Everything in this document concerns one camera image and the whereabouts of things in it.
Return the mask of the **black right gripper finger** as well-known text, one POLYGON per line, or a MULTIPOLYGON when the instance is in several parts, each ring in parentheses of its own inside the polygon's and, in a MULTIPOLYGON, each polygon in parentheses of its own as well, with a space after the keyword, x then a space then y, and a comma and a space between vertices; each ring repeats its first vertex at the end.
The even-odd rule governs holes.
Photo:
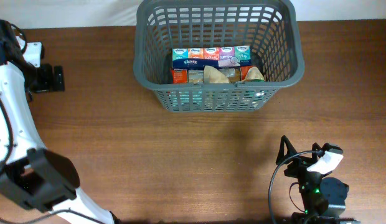
POLYGON ((315 157, 315 155, 317 157, 322 157, 324 155, 324 151, 323 151, 322 147, 316 142, 313 143, 313 145, 312 145, 312 152, 313 152, 313 157, 315 157))
POLYGON ((280 149, 276 158, 276 165, 282 164, 285 161, 285 164, 288 164, 293 159, 292 156, 297 155, 297 151, 294 146, 291 144, 290 140, 286 135, 281 137, 280 149))

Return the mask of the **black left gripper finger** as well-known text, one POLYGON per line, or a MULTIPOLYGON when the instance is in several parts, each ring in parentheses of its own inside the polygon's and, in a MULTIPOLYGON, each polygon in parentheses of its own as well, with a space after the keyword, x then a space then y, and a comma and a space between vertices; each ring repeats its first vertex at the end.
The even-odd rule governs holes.
POLYGON ((65 91, 64 71, 62 66, 54 67, 54 91, 65 91))
POLYGON ((42 64, 39 68, 39 92, 53 89, 53 68, 50 64, 42 64))

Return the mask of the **green lidded glass jar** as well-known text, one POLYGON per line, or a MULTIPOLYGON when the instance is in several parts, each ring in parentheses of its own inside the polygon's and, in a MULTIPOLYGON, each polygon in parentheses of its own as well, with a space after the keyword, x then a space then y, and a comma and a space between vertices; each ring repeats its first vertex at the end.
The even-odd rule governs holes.
POLYGON ((243 97, 240 105, 244 106, 245 110, 257 110, 267 101, 271 91, 265 83, 263 80, 250 80, 242 84, 243 97))

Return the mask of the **beige paper bag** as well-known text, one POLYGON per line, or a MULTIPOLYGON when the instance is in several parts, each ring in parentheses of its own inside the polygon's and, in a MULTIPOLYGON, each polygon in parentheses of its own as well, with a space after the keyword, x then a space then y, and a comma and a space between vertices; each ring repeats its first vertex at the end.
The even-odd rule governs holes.
POLYGON ((255 110, 265 98, 266 90, 238 89, 238 84, 263 83, 265 77, 258 67, 204 68, 205 84, 232 84, 223 90, 202 92, 202 102, 206 111, 243 111, 255 110))

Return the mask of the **orange pasta package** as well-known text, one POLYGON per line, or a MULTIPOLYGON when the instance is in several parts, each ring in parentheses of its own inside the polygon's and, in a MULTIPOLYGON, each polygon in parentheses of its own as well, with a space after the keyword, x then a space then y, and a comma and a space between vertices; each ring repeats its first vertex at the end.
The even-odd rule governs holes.
POLYGON ((171 69, 173 84, 224 84, 245 83, 250 80, 263 80, 264 76, 255 66, 216 69, 207 66, 204 70, 171 69))

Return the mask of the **tissue multipack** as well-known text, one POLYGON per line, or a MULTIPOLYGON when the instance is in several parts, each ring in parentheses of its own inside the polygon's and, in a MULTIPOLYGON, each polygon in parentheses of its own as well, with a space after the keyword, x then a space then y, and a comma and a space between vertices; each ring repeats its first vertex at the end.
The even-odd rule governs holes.
POLYGON ((248 45, 210 48, 172 49, 174 69, 203 70, 214 68, 244 67, 252 64, 248 45))

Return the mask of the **light green packet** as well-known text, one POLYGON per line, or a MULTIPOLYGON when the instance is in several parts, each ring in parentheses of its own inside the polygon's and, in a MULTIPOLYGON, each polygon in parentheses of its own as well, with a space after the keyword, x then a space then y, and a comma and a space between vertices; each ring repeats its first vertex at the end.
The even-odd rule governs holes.
POLYGON ((201 110, 201 91, 170 91, 168 97, 173 111, 201 110))

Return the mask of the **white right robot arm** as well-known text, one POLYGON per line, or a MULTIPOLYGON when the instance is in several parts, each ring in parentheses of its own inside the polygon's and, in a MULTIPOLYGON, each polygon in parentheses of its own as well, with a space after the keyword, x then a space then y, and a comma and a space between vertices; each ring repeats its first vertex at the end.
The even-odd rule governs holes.
MULTIPOLYGON (((197 68, 174 65, 164 73, 176 90, 159 94, 166 108, 173 111, 245 111, 257 110, 280 88, 296 83, 303 76, 303 65, 284 72, 292 76, 280 83, 272 78, 270 70, 262 73, 254 65, 206 65, 197 68)), ((325 143, 314 143, 309 152, 297 152, 286 136, 281 137, 276 165, 286 165, 285 176, 295 178, 299 185, 304 210, 292 214, 293 223, 355 223, 355 219, 341 218, 346 209, 349 186, 330 173, 343 158, 341 148, 325 143)), ((96 223, 115 223, 116 218, 102 209, 84 191, 75 186, 46 203, 53 215, 69 212, 68 222, 86 219, 96 223)))

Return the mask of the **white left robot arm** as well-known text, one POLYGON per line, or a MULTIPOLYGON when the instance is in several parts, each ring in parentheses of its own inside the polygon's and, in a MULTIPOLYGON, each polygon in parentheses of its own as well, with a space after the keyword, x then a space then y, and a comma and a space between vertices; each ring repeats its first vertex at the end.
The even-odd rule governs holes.
POLYGON ((72 161, 48 150, 29 103, 34 93, 64 91, 61 66, 42 63, 44 47, 0 19, 0 194, 41 222, 59 216, 69 223, 120 223, 81 188, 72 161))

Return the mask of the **grey plastic laundry basket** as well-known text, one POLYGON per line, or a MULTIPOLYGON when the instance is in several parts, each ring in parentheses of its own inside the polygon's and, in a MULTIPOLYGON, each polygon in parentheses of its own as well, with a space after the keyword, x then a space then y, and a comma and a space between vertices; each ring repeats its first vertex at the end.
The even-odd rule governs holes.
POLYGON ((299 82, 304 59, 289 0, 143 1, 136 13, 133 71, 172 112, 254 111, 299 82), (175 84, 172 49, 247 45, 265 79, 175 84))

